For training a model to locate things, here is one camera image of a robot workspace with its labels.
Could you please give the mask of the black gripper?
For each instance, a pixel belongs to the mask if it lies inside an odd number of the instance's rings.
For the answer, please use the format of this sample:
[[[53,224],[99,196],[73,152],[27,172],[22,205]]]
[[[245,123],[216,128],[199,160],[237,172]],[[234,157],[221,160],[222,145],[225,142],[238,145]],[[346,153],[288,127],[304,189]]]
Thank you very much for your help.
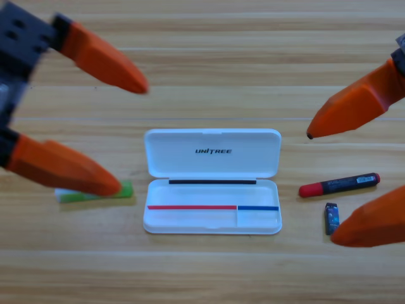
[[[42,54],[52,46],[96,79],[135,94],[149,85],[122,52],[67,16],[46,22],[22,7],[1,6],[1,128],[11,122]]]
[[[313,117],[308,138],[331,136],[356,130],[383,115],[404,98],[405,34],[382,66],[330,97]]]

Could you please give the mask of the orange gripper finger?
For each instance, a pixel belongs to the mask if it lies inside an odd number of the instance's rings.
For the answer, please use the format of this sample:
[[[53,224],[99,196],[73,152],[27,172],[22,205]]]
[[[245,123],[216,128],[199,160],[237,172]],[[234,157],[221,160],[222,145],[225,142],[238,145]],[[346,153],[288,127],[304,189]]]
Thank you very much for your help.
[[[55,141],[36,141],[1,128],[1,167],[46,187],[111,196],[122,186],[100,164]]]
[[[334,244],[371,248],[404,242],[404,186],[357,208],[330,237]]]

